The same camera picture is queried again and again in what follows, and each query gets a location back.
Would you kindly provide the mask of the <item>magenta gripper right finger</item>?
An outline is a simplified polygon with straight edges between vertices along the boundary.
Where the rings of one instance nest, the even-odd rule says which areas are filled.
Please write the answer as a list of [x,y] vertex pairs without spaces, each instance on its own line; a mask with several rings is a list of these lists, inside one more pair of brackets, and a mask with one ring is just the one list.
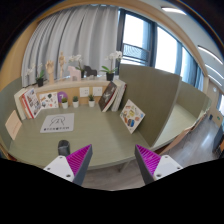
[[169,155],[159,156],[155,152],[135,145],[135,157],[145,184],[150,184],[182,169]]

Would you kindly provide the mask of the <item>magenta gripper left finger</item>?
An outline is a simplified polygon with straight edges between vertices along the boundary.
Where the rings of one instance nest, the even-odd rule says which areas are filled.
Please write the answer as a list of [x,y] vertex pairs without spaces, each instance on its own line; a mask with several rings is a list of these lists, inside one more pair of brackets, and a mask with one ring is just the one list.
[[92,145],[87,145],[68,156],[57,156],[44,170],[81,186],[92,154]]

